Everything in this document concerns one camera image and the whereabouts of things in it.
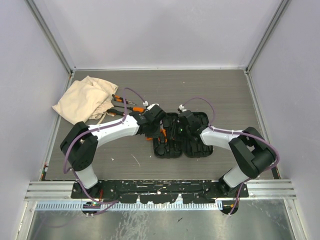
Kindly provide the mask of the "orange black needle nose pliers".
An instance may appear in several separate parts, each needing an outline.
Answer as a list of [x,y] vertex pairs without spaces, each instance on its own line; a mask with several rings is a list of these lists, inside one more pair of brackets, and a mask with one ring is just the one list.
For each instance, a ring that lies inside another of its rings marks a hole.
[[161,132],[161,137],[159,137],[159,141],[163,140],[164,143],[167,143],[168,139],[167,139],[167,132],[166,130],[162,127],[160,129],[160,132]]

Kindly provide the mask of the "black plastic tool case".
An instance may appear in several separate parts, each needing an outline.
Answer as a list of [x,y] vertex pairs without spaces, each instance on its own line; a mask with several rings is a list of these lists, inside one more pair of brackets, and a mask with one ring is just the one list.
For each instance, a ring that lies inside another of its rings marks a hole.
[[205,158],[212,155],[214,147],[190,140],[178,121],[178,114],[167,113],[160,126],[159,137],[148,137],[152,141],[153,153],[160,159],[176,159],[185,155],[188,158]]

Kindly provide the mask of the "black orange grip screwdriver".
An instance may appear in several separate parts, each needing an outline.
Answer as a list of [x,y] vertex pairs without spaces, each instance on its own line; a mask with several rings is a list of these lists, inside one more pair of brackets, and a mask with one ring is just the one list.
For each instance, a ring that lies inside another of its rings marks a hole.
[[125,113],[123,111],[119,111],[114,108],[110,108],[106,112],[110,116],[124,116],[125,115]]

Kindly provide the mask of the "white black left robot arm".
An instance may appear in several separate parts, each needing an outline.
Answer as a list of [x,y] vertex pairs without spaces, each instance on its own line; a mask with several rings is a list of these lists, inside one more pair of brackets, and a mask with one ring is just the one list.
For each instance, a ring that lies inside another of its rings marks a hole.
[[82,192],[88,198],[97,197],[100,185],[93,170],[96,150],[124,137],[145,135],[147,138],[157,138],[166,116],[167,113],[158,104],[152,104],[142,113],[130,113],[118,120],[96,125],[87,125],[83,121],[76,123],[60,144],[65,157],[63,170],[67,171],[69,163],[83,186]]

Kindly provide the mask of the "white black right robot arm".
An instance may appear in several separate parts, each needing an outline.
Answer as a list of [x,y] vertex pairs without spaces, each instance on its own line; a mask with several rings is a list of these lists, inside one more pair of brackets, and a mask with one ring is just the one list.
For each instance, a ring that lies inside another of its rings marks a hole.
[[220,193],[231,197],[237,187],[248,179],[255,179],[275,163],[279,154],[253,127],[227,130],[201,123],[190,110],[180,110],[178,133],[184,138],[205,146],[219,147],[232,152],[236,166],[218,180]]

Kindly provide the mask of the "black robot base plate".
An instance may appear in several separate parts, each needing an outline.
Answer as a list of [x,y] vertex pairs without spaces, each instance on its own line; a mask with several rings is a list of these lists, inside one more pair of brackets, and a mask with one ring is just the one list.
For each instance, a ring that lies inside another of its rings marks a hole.
[[214,180],[99,180],[87,193],[105,203],[118,200],[123,204],[172,204],[179,197],[183,204],[206,204],[236,198],[237,194],[241,198],[249,197],[245,188],[225,191]]

